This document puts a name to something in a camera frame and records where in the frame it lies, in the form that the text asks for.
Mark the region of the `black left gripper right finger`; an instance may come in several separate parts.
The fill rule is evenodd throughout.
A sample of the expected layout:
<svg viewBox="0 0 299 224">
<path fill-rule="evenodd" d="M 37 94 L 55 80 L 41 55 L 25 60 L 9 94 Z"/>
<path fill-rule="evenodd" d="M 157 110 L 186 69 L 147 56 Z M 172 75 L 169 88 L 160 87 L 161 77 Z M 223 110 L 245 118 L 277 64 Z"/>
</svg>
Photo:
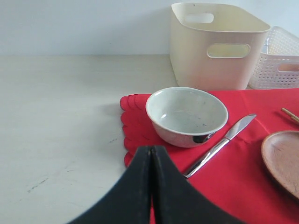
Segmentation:
<svg viewBox="0 0 299 224">
<path fill-rule="evenodd" d="M 151 147 L 151 194 L 157 224 L 240 224 L 198 192 L 163 146 Z"/>
</svg>

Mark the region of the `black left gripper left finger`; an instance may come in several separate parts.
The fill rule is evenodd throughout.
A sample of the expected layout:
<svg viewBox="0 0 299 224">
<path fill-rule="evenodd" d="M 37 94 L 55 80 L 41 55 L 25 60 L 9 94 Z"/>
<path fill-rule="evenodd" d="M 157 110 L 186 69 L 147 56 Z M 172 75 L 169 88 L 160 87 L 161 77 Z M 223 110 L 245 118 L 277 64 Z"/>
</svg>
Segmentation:
<svg viewBox="0 0 299 224">
<path fill-rule="evenodd" d="M 148 224 L 151 207 L 151 146 L 139 147 L 118 182 L 71 224 Z"/>
</svg>

